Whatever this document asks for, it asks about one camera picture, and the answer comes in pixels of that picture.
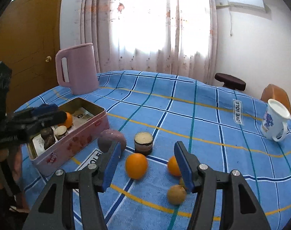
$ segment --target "air conditioner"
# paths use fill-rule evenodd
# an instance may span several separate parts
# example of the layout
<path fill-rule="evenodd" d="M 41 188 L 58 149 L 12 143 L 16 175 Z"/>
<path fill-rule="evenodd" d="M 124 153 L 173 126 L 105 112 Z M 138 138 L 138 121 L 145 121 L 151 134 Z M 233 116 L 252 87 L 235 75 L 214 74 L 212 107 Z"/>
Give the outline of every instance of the air conditioner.
<path fill-rule="evenodd" d="M 228 0 L 228 4 L 231 7 L 242 7 L 266 12 L 263 0 Z"/>

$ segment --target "pink pitcher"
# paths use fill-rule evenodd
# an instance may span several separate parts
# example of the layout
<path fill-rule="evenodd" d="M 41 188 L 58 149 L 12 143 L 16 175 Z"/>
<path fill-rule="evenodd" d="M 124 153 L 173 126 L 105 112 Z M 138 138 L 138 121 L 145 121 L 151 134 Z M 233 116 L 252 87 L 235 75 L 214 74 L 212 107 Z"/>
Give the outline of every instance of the pink pitcher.
<path fill-rule="evenodd" d="M 67 59 L 69 82 L 64 80 L 62 58 Z M 99 87 L 92 43 L 59 50 L 55 62 L 59 85 L 69 87 L 72 94 L 90 93 Z"/>

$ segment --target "sheer curtain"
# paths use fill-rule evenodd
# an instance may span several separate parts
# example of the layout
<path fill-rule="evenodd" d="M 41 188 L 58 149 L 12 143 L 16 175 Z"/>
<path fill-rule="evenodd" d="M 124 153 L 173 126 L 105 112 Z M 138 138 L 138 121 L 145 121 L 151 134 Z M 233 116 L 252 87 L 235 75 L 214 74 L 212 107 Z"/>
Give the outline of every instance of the sheer curtain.
<path fill-rule="evenodd" d="M 97 72 L 171 73 L 211 84 L 215 0 L 84 0 L 82 43 L 94 44 Z"/>

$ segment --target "door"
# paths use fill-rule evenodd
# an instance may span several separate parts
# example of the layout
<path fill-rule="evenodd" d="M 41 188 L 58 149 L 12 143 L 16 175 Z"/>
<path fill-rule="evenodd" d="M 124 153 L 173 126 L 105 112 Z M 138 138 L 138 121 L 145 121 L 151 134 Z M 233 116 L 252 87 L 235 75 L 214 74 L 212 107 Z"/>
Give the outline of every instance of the door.
<path fill-rule="evenodd" d="M 13 70 L 7 112 L 58 85 L 61 0 L 14 0 L 0 18 L 0 61 Z"/>

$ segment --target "pink metal box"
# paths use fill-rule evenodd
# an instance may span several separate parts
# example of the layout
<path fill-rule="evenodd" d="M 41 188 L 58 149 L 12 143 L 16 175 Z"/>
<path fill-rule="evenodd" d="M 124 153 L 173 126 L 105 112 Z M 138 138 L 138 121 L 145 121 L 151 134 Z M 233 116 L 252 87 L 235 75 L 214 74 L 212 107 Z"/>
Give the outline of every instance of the pink metal box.
<path fill-rule="evenodd" d="M 82 98 L 75 98 L 64 103 L 59 106 L 59 110 L 73 114 L 80 107 L 85 108 L 94 117 L 60 139 L 39 156 L 36 154 L 33 141 L 27 144 L 30 160 L 42 175 L 48 176 L 55 172 L 61 165 L 97 138 L 103 130 L 109 129 L 105 109 Z"/>

